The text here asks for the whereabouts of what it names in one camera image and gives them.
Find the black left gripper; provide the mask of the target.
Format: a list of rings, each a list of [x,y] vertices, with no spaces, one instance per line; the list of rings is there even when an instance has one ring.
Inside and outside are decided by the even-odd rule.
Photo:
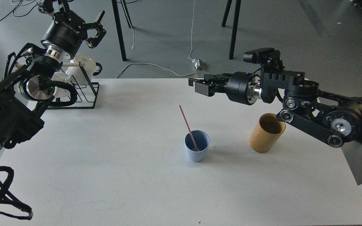
[[[67,13],[70,11],[67,0],[39,0],[39,12],[53,16],[53,22],[41,40],[42,45],[44,47],[50,45],[59,47],[70,60],[74,58],[84,40],[86,40],[89,48],[97,47],[107,33],[102,26],[102,18],[105,11],[101,11],[98,14],[95,22],[85,24],[85,20],[76,13],[69,13],[68,16],[65,13],[55,13],[54,2],[58,2],[60,12]],[[86,30],[96,30],[96,35],[87,38],[87,31],[79,28],[83,24],[85,24]]]

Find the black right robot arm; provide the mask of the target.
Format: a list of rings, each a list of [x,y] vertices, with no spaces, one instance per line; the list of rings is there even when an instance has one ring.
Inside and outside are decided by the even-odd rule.
[[[362,96],[347,97],[320,91],[318,83],[304,73],[223,73],[189,79],[195,92],[214,96],[224,93],[237,103],[252,105],[260,99],[272,103],[278,98],[282,110],[276,119],[305,132],[323,143],[339,148],[345,143],[362,144]]]

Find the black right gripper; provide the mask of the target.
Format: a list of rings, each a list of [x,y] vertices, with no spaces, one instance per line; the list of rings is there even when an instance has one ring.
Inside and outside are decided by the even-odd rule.
[[[203,79],[188,79],[195,92],[205,96],[225,93],[234,102],[252,105],[261,99],[260,79],[253,73],[204,74]]]

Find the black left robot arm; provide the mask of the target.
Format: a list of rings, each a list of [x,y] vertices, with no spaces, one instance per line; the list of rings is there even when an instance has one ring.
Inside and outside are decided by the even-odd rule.
[[[52,0],[38,3],[39,11],[53,19],[41,40],[43,47],[26,43],[18,54],[8,57],[0,82],[0,150],[30,140],[43,128],[41,116],[49,107],[64,108],[76,103],[75,86],[54,81],[52,76],[62,68],[64,59],[74,59],[84,41],[89,48],[95,48],[106,34],[102,26],[105,11],[100,12],[95,22],[86,23],[70,10],[67,0],[59,0],[58,4],[59,11],[55,12]],[[12,205],[27,216],[1,211],[0,214],[31,220],[32,208],[9,192],[13,178],[12,168],[0,166],[0,204]]]

